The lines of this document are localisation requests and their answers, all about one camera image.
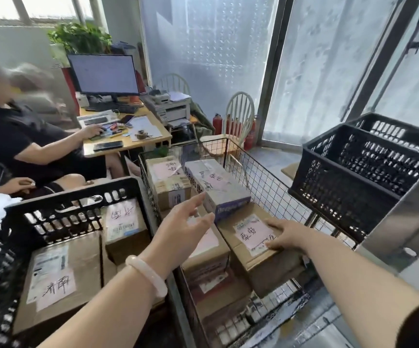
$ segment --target smartphone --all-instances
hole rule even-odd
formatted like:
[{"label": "smartphone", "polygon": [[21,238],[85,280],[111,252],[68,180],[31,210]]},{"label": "smartphone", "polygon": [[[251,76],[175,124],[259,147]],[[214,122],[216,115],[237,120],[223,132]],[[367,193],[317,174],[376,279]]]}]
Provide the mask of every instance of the smartphone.
[{"label": "smartphone", "polygon": [[120,123],[124,123],[126,124],[127,122],[129,122],[132,118],[134,118],[134,116],[132,115],[126,115],[123,118],[120,119]]},{"label": "smartphone", "polygon": [[122,146],[123,146],[122,141],[109,141],[108,143],[95,144],[94,151],[117,149],[118,147],[122,147]]},{"label": "smartphone", "polygon": [[100,123],[105,123],[108,122],[108,117],[95,117],[95,118],[91,118],[89,120],[85,120],[84,123],[86,126],[88,126],[89,124],[100,124]]}]

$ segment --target forearm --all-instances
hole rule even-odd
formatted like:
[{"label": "forearm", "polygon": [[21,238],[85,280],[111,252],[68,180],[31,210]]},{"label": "forearm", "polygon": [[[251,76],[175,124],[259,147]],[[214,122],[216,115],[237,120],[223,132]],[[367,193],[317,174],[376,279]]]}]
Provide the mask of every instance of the forearm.
[{"label": "forearm", "polygon": [[363,348],[394,348],[400,326],[419,306],[419,291],[326,234],[304,230],[298,246]]},{"label": "forearm", "polygon": [[71,151],[77,149],[81,143],[82,138],[80,138],[79,134],[74,133],[62,140],[42,146],[40,149],[41,158],[43,160],[42,163],[49,164],[61,159]]},{"label": "forearm", "polygon": [[39,348],[133,347],[154,298],[150,281],[126,266]]}]

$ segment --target window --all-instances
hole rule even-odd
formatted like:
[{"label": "window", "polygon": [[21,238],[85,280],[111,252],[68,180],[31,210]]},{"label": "window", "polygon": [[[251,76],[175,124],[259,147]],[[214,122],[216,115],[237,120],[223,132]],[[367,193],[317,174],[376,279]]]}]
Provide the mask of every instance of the window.
[{"label": "window", "polygon": [[84,18],[93,20],[90,0],[0,0],[0,24],[31,25]]}]

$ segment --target chair backrest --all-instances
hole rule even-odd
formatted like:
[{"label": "chair backrest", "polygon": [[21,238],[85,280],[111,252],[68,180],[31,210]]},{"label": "chair backrest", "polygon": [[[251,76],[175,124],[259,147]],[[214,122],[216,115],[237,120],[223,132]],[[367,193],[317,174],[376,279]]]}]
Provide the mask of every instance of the chair backrest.
[{"label": "chair backrest", "polygon": [[190,95],[190,88],[185,79],[176,73],[170,73],[161,78],[156,87],[166,91],[178,91]]},{"label": "chair backrest", "polygon": [[250,132],[254,120],[254,104],[251,96],[243,91],[235,93],[229,100],[223,133],[234,135],[242,143]]}]

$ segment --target hand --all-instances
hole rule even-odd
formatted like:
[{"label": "hand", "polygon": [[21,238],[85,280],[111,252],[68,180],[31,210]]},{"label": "hand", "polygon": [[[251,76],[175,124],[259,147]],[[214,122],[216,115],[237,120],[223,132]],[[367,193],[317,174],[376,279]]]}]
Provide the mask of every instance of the hand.
[{"label": "hand", "polygon": [[303,249],[303,240],[313,237],[312,228],[306,227],[299,222],[292,220],[279,220],[278,218],[268,218],[266,223],[269,226],[282,230],[283,233],[276,239],[266,242],[266,246],[272,250],[288,248]]},{"label": "hand", "polygon": [[194,224],[187,219],[196,215],[196,208],[203,203],[205,193],[174,206],[163,220],[150,245],[139,255],[162,279],[188,259],[198,242],[214,221],[214,214],[197,217]]},{"label": "hand", "polygon": [[21,191],[29,193],[29,189],[35,189],[35,187],[36,183],[31,178],[16,177],[10,179],[4,185],[0,186],[0,193],[9,195]]},{"label": "hand", "polygon": [[90,139],[92,137],[95,137],[96,135],[99,135],[103,132],[103,128],[99,124],[91,124],[89,126],[85,126],[82,128],[79,132],[76,132],[75,134],[78,134],[79,137],[82,140]]}]

